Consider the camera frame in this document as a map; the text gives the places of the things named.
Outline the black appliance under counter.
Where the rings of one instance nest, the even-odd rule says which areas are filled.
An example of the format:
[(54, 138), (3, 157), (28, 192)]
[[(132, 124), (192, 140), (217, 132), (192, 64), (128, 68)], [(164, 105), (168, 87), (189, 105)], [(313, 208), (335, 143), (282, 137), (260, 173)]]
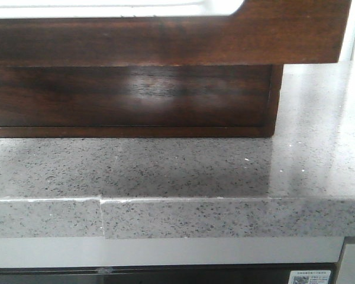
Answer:
[(288, 283), (293, 270), (330, 270), (334, 263), (0, 268), (0, 283)]

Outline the white QR code sticker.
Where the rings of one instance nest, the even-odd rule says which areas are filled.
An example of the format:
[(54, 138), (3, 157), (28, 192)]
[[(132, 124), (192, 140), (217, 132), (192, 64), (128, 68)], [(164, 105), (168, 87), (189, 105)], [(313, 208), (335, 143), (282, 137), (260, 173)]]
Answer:
[(293, 270), (288, 284), (328, 284), (331, 274), (330, 270)]

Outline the white tray on cabinet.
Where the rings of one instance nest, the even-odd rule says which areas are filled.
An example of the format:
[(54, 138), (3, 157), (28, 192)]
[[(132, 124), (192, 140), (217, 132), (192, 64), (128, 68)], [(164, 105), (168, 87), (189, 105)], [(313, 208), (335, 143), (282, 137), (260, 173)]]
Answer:
[(0, 1), (0, 19), (228, 16), (243, 1)]

